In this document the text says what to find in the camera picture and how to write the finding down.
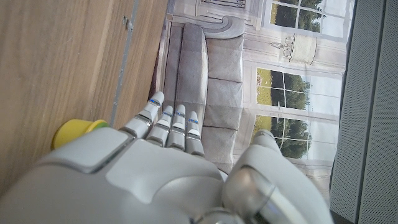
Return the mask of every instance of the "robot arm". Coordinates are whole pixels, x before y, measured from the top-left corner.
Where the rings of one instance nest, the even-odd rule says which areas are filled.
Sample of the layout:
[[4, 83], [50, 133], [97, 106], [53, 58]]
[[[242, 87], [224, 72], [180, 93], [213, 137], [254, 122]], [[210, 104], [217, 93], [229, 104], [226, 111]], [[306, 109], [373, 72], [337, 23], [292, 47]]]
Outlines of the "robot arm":
[[0, 223], [331, 223], [270, 132], [225, 182], [203, 158], [195, 112], [168, 106], [154, 123], [163, 99], [119, 131], [96, 129], [42, 158], [0, 198]]

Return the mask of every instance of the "wood grain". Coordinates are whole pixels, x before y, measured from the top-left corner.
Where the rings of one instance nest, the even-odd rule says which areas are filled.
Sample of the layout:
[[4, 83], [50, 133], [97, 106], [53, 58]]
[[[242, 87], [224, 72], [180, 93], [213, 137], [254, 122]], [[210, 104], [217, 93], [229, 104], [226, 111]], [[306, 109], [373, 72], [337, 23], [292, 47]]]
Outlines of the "wood grain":
[[167, 0], [140, 0], [123, 85], [116, 111], [115, 128], [129, 121], [147, 103]]
[[133, 4], [0, 1], [0, 195], [64, 122], [109, 119]]

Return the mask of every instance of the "green foliage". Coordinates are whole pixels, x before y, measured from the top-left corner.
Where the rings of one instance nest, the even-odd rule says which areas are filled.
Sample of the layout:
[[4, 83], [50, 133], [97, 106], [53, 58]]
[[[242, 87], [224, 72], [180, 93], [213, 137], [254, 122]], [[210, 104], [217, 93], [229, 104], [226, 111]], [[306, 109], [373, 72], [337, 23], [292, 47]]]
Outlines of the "green foliage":
[[[272, 87], [280, 88], [283, 86], [283, 76], [280, 72], [271, 71]], [[310, 83], [302, 80], [299, 75], [291, 75], [285, 73], [285, 88], [293, 91], [300, 91], [303, 93], [296, 93], [286, 91], [286, 105], [290, 108], [304, 110], [305, 106], [309, 104], [307, 93], [310, 89]], [[272, 102], [284, 102], [283, 91], [271, 90]], [[304, 121], [294, 119], [279, 119], [272, 118], [271, 132], [274, 136], [284, 136], [291, 139], [311, 140], [311, 135], [307, 131], [307, 124]], [[281, 145], [282, 140], [276, 139], [277, 144]], [[282, 155], [291, 158], [301, 158], [307, 153], [310, 143], [306, 141], [285, 140], [282, 144]]]
[[[309, 7], [311, 9], [317, 9], [322, 12], [319, 4], [323, 0], [302, 0], [301, 6]], [[297, 5], [296, 0], [283, 0], [285, 3], [295, 4]], [[321, 26], [319, 23], [319, 19], [321, 18], [320, 13], [308, 11], [308, 10], [300, 10], [300, 14], [298, 15], [298, 28], [305, 29], [312, 32], [320, 32]], [[286, 6], [278, 6], [277, 14], [275, 17], [275, 24], [278, 26], [285, 27], [295, 27], [297, 17], [297, 9]]]

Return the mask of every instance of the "window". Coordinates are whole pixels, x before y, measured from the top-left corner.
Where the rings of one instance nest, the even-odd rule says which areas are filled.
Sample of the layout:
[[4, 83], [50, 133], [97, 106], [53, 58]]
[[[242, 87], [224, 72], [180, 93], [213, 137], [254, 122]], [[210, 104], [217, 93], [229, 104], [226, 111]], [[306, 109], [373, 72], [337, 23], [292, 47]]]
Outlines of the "window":
[[326, 161], [335, 157], [337, 124], [257, 115], [253, 137], [260, 129], [267, 129], [274, 135], [285, 157]]
[[257, 69], [257, 104], [339, 115], [341, 82], [334, 78]]
[[262, 26], [273, 24], [302, 30], [302, 35], [310, 31], [319, 33], [314, 36], [346, 40], [352, 16], [352, 13], [346, 13], [350, 2], [350, 0], [268, 0]]

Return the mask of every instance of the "robotic finger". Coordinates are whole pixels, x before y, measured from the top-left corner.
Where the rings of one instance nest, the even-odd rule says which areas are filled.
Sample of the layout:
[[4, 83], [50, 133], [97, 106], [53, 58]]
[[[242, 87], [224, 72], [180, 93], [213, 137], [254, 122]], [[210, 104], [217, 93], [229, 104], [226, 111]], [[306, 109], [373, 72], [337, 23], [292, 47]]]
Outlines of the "robotic finger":
[[175, 109], [172, 127], [170, 129], [169, 138], [166, 147], [171, 147], [181, 151], [185, 151], [185, 107], [178, 105]]
[[156, 122], [152, 130], [149, 132], [147, 141], [152, 142], [160, 147], [165, 147], [167, 136], [169, 135], [170, 126], [173, 118], [173, 108], [167, 106], [164, 109], [160, 119]]
[[185, 152], [191, 155], [204, 156], [203, 145], [200, 140], [198, 115], [191, 111], [187, 121], [185, 135]]
[[147, 135], [149, 127], [154, 122], [163, 101], [164, 94], [161, 91], [156, 92], [145, 105], [144, 109], [121, 128], [121, 130], [132, 134], [136, 138], [144, 138]]

